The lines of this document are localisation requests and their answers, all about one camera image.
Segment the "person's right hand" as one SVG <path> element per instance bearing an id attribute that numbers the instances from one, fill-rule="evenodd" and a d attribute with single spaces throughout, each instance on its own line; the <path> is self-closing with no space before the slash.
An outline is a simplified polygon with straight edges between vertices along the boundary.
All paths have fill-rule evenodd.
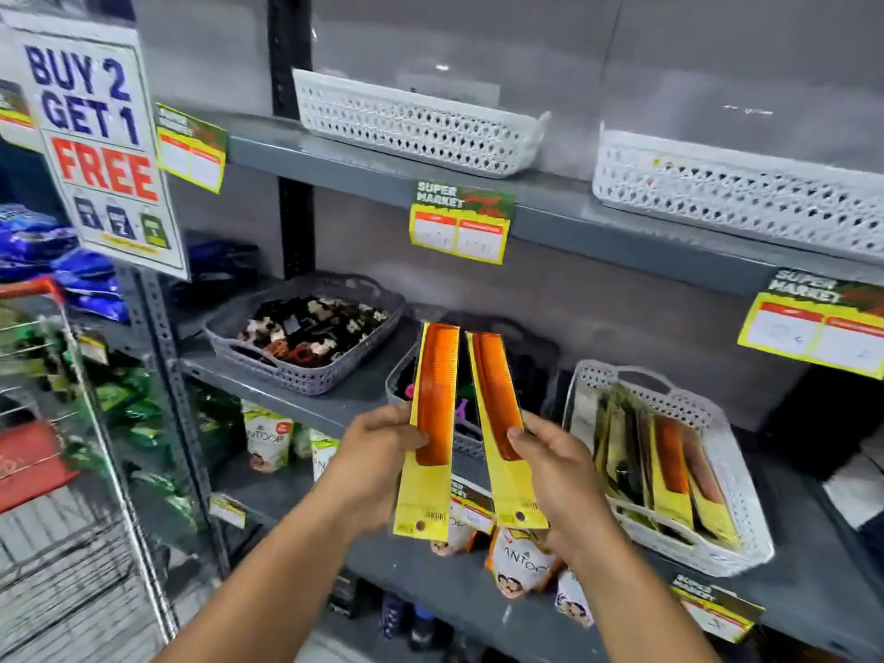
<path id="1" fill-rule="evenodd" d="M 574 570 L 601 573 L 622 544 L 622 530 L 603 494 L 589 449 L 555 423 L 523 411 L 525 430 L 553 427 L 553 477 L 534 480 L 547 540 Z"/>

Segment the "person's left hand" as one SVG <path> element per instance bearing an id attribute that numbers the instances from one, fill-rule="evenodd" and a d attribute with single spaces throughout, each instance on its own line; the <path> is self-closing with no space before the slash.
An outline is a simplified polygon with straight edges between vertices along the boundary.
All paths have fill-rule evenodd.
<path id="1" fill-rule="evenodd" d="M 349 543 L 388 525 L 401 472 L 409 454 L 372 454 L 370 433 L 390 425 L 411 425 L 411 404 L 388 404 L 358 415 L 349 424 L 315 491 L 336 529 Z"/>

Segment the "orange comb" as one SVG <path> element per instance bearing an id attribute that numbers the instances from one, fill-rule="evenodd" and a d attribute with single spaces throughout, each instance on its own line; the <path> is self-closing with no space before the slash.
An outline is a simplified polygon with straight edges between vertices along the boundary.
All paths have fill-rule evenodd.
<path id="1" fill-rule="evenodd" d="M 447 543 L 457 402 L 459 327 L 426 322 L 422 327 L 410 426 L 427 443 L 406 453 L 393 533 Z"/>
<path id="2" fill-rule="evenodd" d="M 549 523 L 536 502 L 531 467 L 510 438 L 510 431 L 523 431 L 525 426 L 502 337 L 469 331 L 466 343 L 498 524 L 547 530 Z"/>

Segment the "person's left forearm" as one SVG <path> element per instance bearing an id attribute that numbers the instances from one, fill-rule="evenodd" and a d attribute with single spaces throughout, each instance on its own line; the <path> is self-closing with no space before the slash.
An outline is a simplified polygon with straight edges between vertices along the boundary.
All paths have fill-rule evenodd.
<path id="1" fill-rule="evenodd" d="M 360 528 L 310 492 L 151 663 L 294 663 Z"/>

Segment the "person's right forearm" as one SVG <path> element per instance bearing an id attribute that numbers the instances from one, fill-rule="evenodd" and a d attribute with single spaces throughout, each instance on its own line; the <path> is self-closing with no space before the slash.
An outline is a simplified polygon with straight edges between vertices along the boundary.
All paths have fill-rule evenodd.
<path id="1" fill-rule="evenodd" d="M 723 663 L 617 524 L 558 536 L 610 663 Z"/>

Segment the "dark grey plastic basket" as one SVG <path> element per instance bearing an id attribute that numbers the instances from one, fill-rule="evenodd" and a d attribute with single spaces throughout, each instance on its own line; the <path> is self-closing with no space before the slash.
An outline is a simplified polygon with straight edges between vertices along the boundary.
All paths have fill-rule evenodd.
<path id="1" fill-rule="evenodd" d="M 538 415 L 553 411 L 561 350 L 551 339 L 500 315 L 448 310 L 428 304 L 408 305 L 405 317 L 419 323 L 438 322 L 459 326 L 453 434 L 456 451 L 484 459 L 468 340 L 470 333 L 494 333 L 500 336 L 516 400 L 522 409 Z"/>

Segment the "yellow green price label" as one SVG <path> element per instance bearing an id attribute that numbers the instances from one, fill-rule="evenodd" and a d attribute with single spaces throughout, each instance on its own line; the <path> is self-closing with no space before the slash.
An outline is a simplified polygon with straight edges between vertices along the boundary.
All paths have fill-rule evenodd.
<path id="1" fill-rule="evenodd" d="M 500 266 L 515 206 L 508 192 L 417 180 L 408 222 L 411 244 Z"/>
<path id="2" fill-rule="evenodd" d="M 223 493 L 211 493 L 208 504 L 209 515 L 240 530 L 247 527 L 246 509 L 237 501 Z"/>
<path id="3" fill-rule="evenodd" d="M 160 168 L 219 194 L 227 166 L 227 130 L 159 102 L 155 122 Z"/>
<path id="4" fill-rule="evenodd" d="M 466 478 L 451 476 L 449 517 L 487 535 L 496 528 L 492 493 Z"/>
<path id="5" fill-rule="evenodd" d="M 43 154 L 40 132 L 20 86 L 0 78 L 0 137 L 8 144 Z"/>
<path id="6" fill-rule="evenodd" d="M 708 635 L 733 645 L 742 643 L 767 612 L 766 608 L 721 587 L 677 573 L 671 588 L 687 613 Z"/>
<path id="7" fill-rule="evenodd" d="M 738 345 L 884 381 L 884 286 L 778 268 Z"/>

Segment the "pile of hair clips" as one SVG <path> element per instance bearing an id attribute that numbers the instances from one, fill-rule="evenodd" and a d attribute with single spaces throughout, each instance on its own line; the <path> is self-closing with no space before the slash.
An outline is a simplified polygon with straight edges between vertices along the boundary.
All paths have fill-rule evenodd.
<path id="1" fill-rule="evenodd" d="M 366 341 L 390 316 L 368 304 L 325 296 L 269 300 L 237 341 L 294 366 L 325 367 Z"/>

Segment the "brown comb on yellow card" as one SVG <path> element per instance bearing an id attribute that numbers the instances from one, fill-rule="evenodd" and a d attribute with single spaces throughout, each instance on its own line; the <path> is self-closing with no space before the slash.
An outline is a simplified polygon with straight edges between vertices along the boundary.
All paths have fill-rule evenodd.
<path id="1" fill-rule="evenodd" d="M 691 488 L 691 501 L 701 531 L 718 546 L 737 551 L 742 548 L 723 491 L 708 460 L 699 435 L 680 424 L 682 452 Z"/>
<path id="2" fill-rule="evenodd" d="M 691 486 L 683 450 L 682 426 L 655 413 L 651 418 L 651 488 L 653 510 L 694 530 Z"/>

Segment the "grey metal shelving unit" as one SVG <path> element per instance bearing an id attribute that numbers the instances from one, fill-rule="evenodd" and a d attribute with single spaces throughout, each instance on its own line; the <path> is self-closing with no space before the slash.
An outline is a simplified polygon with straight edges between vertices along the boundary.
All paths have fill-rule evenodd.
<path id="1" fill-rule="evenodd" d="M 762 267 L 676 227 L 612 211 L 541 180 L 539 204 L 514 218 L 502 267 L 409 243 L 416 163 L 316 139 L 271 112 L 271 0 L 132 0 L 151 93 L 229 123 L 234 164 L 220 194 L 172 178 L 188 228 L 242 236 L 275 275 L 298 246 L 321 270 L 370 277 L 421 310 L 464 309 L 520 322 L 562 349 L 642 365 L 723 408 L 737 425 L 775 543 L 774 559 L 738 576 L 768 609 L 764 624 L 862 663 L 884 663 L 884 589 L 862 547 L 837 532 L 826 498 L 750 434 L 799 366 L 738 355 L 737 300 L 726 286 Z"/>

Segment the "dark blue packets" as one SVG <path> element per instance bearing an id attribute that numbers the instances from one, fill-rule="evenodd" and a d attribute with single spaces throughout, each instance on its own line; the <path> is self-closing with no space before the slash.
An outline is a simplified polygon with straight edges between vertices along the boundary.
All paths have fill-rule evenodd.
<path id="1" fill-rule="evenodd" d="M 190 283 L 244 284 L 260 277 L 261 250 L 249 243 L 223 238 L 196 238 L 186 245 Z"/>

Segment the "row of green packets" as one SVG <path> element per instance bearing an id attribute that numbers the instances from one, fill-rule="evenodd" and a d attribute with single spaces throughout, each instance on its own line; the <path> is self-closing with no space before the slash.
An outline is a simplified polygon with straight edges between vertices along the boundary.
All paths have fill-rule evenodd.
<path id="1" fill-rule="evenodd" d="M 133 501 L 164 509 L 186 535 L 196 534 L 205 525 L 197 499 L 175 465 L 175 435 L 149 369 L 126 355 L 108 355 L 105 362 L 84 356 L 83 362 Z M 204 457 L 213 467 L 241 439 L 237 405 L 230 395 L 200 384 L 191 392 Z"/>

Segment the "white box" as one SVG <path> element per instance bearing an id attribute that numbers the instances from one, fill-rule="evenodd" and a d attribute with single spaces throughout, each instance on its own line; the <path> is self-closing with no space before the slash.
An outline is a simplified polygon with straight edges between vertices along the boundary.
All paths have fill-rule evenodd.
<path id="1" fill-rule="evenodd" d="M 853 530 L 884 521 L 884 423 L 823 482 L 823 490 Z"/>

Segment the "stack of blue packets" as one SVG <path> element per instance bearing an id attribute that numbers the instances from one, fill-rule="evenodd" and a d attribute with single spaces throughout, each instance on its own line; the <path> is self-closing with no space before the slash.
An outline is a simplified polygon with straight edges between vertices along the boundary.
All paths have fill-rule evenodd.
<path id="1" fill-rule="evenodd" d="M 116 269 L 105 255 L 79 245 L 74 228 L 21 204 L 0 204 L 0 282 L 53 278 L 72 307 L 129 322 Z"/>

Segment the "white handled plastic basket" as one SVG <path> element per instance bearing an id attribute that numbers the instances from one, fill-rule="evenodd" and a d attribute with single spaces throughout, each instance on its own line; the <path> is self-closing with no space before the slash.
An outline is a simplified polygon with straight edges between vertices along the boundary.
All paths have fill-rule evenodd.
<path id="1" fill-rule="evenodd" d="M 712 401 L 680 389 L 644 367 L 616 367 L 584 359 L 576 364 L 569 386 L 562 420 L 564 428 L 588 442 L 595 458 L 597 427 L 601 424 L 599 401 L 617 383 L 635 392 L 647 404 L 651 416 L 665 415 L 697 432 L 723 491 L 742 548 L 732 551 L 715 544 L 701 531 L 694 508 L 692 531 L 655 512 L 652 497 L 651 506 L 644 507 L 617 500 L 605 492 L 614 515 L 631 539 L 712 577 L 737 576 L 770 561 L 774 557 L 774 544 L 750 472 L 724 412 Z M 600 474 L 599 478 L 605 491 Z"/>

